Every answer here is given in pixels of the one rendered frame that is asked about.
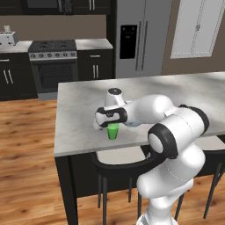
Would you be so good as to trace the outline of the dark base cupboard run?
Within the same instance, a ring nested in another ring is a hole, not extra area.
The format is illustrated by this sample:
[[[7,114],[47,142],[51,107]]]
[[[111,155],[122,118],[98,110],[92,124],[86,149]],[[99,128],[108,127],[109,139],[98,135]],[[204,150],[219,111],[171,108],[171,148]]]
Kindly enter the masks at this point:
[[[113,51],[94,49],[77,51],[77,67],[80,81],[113,78]]]
[[[0,101],[37,97],[28,53],[0,53]]]

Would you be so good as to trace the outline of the white framed window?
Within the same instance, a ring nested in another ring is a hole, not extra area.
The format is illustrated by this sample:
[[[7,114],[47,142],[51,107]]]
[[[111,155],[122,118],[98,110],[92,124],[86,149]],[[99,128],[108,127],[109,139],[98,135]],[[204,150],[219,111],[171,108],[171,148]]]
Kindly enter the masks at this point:
[[[180,0],[171,59],[211,57],[225,0]]]

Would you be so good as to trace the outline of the black microwave oven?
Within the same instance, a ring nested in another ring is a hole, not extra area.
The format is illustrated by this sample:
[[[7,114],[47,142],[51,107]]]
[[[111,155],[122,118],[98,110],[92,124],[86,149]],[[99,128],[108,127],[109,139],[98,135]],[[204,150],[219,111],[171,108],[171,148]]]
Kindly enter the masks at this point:
[[[25,15],[72,15],[73,0],[20,0]]]

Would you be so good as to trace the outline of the dark marble-top dining table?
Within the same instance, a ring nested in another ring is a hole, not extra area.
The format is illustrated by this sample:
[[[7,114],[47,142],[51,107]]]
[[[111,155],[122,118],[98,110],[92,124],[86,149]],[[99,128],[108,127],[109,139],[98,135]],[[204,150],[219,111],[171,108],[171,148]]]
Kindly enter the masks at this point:
[[[107,127],[94,129],[95,112],[106,106],[106,95],[112,88],[121,90],[126,102],[148,95],[164,95],[174,106],[199,108],[209,120],[202,136],[225,134],[225,72],[60,83],[54,159],[68,225],[78,225],[78,198],[95,192],[97,179],[91,167],[91,153],[149,145],[150,124],[127,127],[119,123],[115,140],[108,138]]]

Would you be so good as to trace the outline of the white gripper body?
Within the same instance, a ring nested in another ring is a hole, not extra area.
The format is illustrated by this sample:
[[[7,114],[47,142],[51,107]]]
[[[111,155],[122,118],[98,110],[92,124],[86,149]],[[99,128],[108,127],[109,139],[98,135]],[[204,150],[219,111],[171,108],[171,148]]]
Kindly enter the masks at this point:
[[[95,130],[103,130],[104,128],[106,128],[108,125],[108,122],[105,121],[102,124],[98,124],[97,119],[94,119],[93,121],[93,127]]]

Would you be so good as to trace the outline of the stainless steel fridge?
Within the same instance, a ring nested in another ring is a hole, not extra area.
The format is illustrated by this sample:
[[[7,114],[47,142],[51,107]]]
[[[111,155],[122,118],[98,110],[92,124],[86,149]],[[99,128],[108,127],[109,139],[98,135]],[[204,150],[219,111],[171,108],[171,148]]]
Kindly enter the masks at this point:
[[[162,75],[172,0],[117,0],[115,76]]]

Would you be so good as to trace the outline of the black stool with pale seat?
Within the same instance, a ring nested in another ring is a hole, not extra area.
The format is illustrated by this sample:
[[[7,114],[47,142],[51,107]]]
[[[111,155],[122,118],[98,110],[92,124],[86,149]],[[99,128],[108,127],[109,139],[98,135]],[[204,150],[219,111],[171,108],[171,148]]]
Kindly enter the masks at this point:
[[[128,181],[128,202],[131,202],[133,178],[153,170],[165,160],[149,145],[111,149],[91,153],[98,172],[98,199],[103,200],[103,225],[106,225],[107,180],[117,178]]]
[[[206,156],[205,164],[196,178],[208,175],[214,176],[203,215],[203,218],[206,219],[214,189],[225,173],[225,135],[202,137],[196,140],[195,144],[203,149]]]

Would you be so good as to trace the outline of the silver toaster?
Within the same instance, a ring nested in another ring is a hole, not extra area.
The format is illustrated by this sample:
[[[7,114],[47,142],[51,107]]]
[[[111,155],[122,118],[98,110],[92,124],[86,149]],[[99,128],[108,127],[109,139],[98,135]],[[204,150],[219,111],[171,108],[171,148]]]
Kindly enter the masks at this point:
[[[0,32],[0,46],[15,46],[18,43],[16,32],[12,32],[8,25],[4,26],[4,31]]]

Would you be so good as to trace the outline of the green cup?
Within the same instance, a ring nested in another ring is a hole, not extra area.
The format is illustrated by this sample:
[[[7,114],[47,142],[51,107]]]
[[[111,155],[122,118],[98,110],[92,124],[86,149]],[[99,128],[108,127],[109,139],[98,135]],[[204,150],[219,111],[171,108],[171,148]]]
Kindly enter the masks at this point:
[[[117,138],[119,128],[120,128],[119,123],[109,124],[107,126],[107,134],[110,140],[115,140]]]

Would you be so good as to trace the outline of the dark wall cupboard run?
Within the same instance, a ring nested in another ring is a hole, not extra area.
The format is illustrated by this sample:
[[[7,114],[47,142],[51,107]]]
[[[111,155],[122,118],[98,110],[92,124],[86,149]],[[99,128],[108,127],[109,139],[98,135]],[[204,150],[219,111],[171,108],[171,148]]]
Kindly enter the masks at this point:
[[[111,0],[73,0],[72,15],[108,15]],[[0,0],[0,16],[25,15],[20,0]]]

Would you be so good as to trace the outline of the black and steel oven range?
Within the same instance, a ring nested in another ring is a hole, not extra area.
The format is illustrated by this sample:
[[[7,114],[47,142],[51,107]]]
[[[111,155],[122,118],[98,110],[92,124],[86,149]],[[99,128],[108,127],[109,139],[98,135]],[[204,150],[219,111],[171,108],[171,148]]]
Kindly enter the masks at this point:
[[[74,40],[34,41],[28,54],[40,101],[57,99],[59,83],[78,80]]]

